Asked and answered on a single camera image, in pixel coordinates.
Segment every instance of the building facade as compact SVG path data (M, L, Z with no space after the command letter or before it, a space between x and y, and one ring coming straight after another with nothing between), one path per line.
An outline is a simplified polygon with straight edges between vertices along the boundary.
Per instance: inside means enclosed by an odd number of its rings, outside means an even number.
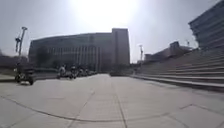
M190 47L181 46L178 41L170 44L170 46L155 54L145 54L144 63L164 61L172 57L182 56L192 50Z
M202 49L224 45L224 0L189 23Z
M116 65L129 65L127 29L112 29L111 33L90 33L33 40L29 60L37 64L37 52L45 48L50 54L46 67L77 65L97 71L107 71Z

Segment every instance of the staircase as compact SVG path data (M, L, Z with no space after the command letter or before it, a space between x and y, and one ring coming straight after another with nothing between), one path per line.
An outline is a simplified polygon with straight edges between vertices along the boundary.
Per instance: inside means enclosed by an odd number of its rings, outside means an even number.
M194 50L178 58L144 65L137 76L179 85L224 88L224 47Z

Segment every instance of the motorcycle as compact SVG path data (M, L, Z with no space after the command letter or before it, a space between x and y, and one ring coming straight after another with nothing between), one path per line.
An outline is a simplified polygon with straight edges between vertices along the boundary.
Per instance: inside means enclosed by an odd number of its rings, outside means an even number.
M57 75L57 79L61 79L61 78L70 78L70 79L75 79L76 78L76 74L75 73L58 73Z
M24 71L21 73L16 73L15 81L17 83L21 83L22 81L28 81L30 85L33 85L34 79L33 79L33 71Z

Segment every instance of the sunlight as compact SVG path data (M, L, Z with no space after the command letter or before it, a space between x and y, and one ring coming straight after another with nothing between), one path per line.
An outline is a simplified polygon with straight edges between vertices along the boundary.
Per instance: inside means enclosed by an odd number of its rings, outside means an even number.
M94 30L127 27L138 8L137 0L70 0L74 15Z

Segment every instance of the sky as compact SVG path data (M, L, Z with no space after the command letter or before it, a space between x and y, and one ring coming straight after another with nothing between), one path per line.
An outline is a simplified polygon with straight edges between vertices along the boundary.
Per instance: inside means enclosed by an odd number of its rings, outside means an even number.
M28 31L23 54L31 40L128 28L131 62L144 53L163 50L174 41L197 47L188 23L219 0L0 0L0 49L13 56L21 27Z

